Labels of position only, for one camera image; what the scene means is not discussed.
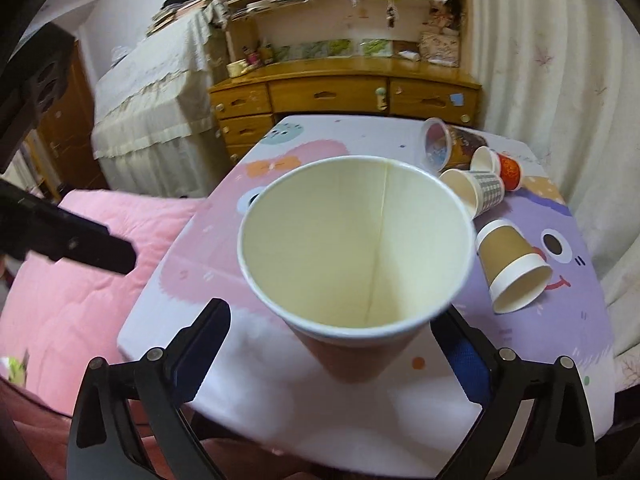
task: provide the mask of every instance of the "cup bottom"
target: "cup bottom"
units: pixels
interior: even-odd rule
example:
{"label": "cup bottom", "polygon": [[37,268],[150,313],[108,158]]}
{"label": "cup bottom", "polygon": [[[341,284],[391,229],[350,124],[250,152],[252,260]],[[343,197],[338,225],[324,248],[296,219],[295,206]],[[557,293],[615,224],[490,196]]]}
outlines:
{"label": "cup bottom", "polygon": [[363,383],[375,379],[420,332],[417,330],[375,346],[350,347],[319,341],[289,328],[329,375],[342,383]]}

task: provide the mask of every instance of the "pink cartoon character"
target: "pink cartoon character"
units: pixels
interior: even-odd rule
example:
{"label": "pink cartoon character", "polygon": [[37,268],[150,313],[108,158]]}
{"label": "pink cartoon character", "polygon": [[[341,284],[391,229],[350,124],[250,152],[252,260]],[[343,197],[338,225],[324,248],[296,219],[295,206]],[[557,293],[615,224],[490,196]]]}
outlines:
{"label": "pink cartoon character", "polygon": [[[273,140],[265,144],[274,144]],[[272,316],[240,271],[236,247],[242,217],[258,194],[303,164],[348,155],[336,140],[314,140],[275,158],[238,164],[198,210],[171,247],[160,286],[169,296],[195,304],[222,298],[233,308]]]}

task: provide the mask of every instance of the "cartoon mouth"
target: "cartoon mouth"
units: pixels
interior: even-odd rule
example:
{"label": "cartoon mouth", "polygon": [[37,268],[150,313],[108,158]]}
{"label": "cartoon mouth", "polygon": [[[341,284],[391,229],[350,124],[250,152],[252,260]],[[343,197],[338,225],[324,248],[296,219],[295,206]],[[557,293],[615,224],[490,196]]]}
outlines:
{"label": "cartoon mouth", "polygon": [[571,286],[571,283],[569,283],[566,279],[564,279],[562,277],[562,274],[560,274],[560,280],[558,282],[547,285],[545,287],[545,290],[554,290],[555,288],[560,288],[563,285]]}

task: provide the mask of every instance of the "keychain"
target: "keychain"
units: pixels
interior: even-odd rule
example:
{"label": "keychain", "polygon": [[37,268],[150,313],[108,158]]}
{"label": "keychain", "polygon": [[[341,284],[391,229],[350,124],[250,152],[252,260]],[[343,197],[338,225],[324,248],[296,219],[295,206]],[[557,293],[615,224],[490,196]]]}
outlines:
{"label": "keychain", "polygon": [[386,26],[394,28],[396,20],[398,19],[398,9],[396,8],[393,0],[387,0],[386,5]]}

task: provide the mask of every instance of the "wooden drawer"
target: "wooden drawer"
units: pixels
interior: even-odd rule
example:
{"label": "wooden drawer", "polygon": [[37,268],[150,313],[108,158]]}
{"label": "wooden drawer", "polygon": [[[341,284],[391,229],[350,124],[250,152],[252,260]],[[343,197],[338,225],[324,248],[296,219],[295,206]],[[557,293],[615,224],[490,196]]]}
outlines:
{"label": "wooden drawer", "polygon": [[272,126],[271,115],[249,115],[220,121],[220,130],[227,144],[255,144]]}
{"label": "wooden drawer", "polygon": [[379,112],[376,89],[386,78],[301,77],[269,83],[274,112]]}
{"label": "wooden drawer", "polygon": [[235,166],[254,146],[255,144],[233,144],[231,146],[227,146],[226,150],[229,152],[231,163]]}
{"label": "wooden drawer", "polygon": [[474,122],[478,92],[471,88],[392,78],[389,93],[392,115],[421,119],[439,117],[461,126],[471,126]]}
{"label": "wooden drawer", "polygon": [[266,85],[229,88],[210,94],[211,105],[219,119],[271,112]]}

